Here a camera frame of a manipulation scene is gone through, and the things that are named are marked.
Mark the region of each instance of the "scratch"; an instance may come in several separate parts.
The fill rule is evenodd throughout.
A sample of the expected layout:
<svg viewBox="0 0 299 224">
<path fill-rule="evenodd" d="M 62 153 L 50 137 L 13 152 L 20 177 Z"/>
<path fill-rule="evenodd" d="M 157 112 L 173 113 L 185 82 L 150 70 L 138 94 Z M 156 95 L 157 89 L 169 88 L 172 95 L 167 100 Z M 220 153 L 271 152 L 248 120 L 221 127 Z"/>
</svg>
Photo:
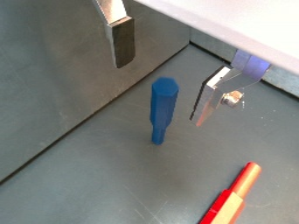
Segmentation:
<svg viewBox="0 0 299 224">
<path fill-rule="evenodd" d="M 150 210 L 146 208 L 145 204 L 142 203 L 142 201 L 136 197 L 136 195 L 133 194 L 133 192 L 128 189 L 128 187 L 124 185 L 124 188 L 126 189 L 126 191 L 129 192 L 129 194 L 133 196 L 134 200 L 141 204 L 141 206 L 144 207 L 145 211 L 153 216 L 153 218 L 158 221 L 160 224 L 161 221 L 157 219 L 157 217 L 154 216 L 154 214 L 150 212 Z"/>
<path fill-rule="evenodd" d="M 271 203 L 268 202 L 267 204 L 261 205 L 261 206 L 256 206 L 257 208 L 261 208 L 261 207 L 268 207 L 271 206 Z"/>
<path fill-rule="evenodd" d="M 268 206 L 271 206 L 271 202 L 268 202 L 267 204 L 264 204 L 264 205 L 256 205 L 256 206 L 253 206 L 253 205 L 247 205 L 248 207 L 255 207 L 255 208 L 263 208 L 263 207 L 268 207 Z"/>
<path fill-rule="evenodd" d="M 154 214 L 154 216 L 156 216 L 156 215 L 157 215 L 157 214 L 162 211 L 162 209 L 164 209 L 164 206 L 165 206 L 167 202 L 168 202 L 168 200 L 162 203 L 162 205 L 161 205 L 161 207 L 160 207 L 160 209 L 158 209 L 157 213 Z"/>
<path fill-rule="evenodd" d="M 134 209 L 136 213 L 138 214 L 138 216 L 142 218 L 142 220 L 145 219 L 145 217 L 137 212 L 137 210 Z"/>
</svg>

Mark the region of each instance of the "gray table surface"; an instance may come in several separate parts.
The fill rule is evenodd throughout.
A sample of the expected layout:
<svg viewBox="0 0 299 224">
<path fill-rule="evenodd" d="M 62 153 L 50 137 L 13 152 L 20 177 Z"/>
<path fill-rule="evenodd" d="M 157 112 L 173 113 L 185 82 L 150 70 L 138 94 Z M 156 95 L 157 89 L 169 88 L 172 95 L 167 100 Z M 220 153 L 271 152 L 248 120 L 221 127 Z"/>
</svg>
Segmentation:
<svg viewBox="0 0 299 224">
<path fill-rule="evenodd" d="M 200 84 L 221 62 L 188 46 L 0 186 L 0 223 L 188 223 L 247 161 L 263 167 L 237 223 L 299 223 L 299 103 L 263 83 L 196 128 Z M 150 85 L 180 93 L 164 143 L 150 143 Z"/>
</svg>

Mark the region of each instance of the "gray wall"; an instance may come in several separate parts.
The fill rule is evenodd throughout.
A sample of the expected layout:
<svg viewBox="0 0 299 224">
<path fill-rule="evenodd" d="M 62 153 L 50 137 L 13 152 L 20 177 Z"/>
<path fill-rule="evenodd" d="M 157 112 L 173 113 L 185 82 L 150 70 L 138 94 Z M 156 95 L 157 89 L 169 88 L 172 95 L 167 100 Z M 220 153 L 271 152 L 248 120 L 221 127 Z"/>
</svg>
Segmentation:
<svg viewBox="0 0 299 224">
<path fill-rule="evenodd" d="M 219 55 L 224 60 L 232 61 L 237 48 L 192 28 L 191 42 Z M 269 84 L 275 85 L 277 88 L 281 88 L 285 92 L 299 97 L 297 75 L 285 71 L 281 67 L 272 65 L 263 79 Z"/>
<path fill-rule="evenodd" d="M 113 68 L 89 0 L 2 0 L 0 179 L 188 44 L 188 27 L 133 1 L 134 61 Z"/>
</svg>

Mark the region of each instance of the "wall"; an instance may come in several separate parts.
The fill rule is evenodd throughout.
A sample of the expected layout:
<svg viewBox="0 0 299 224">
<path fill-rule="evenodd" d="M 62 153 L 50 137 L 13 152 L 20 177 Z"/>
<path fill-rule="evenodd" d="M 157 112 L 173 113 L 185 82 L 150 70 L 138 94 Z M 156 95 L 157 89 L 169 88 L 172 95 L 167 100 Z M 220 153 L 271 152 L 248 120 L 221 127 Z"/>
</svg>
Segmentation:
<svg viewBox="0 0 299 224">
<path fill-rule="evenodd" d="M 90 0 L 1 1 L 0 180 L 188 44 L 185 25 L 125 6 L 136 56 L 116 69 Z"/>
</svg>

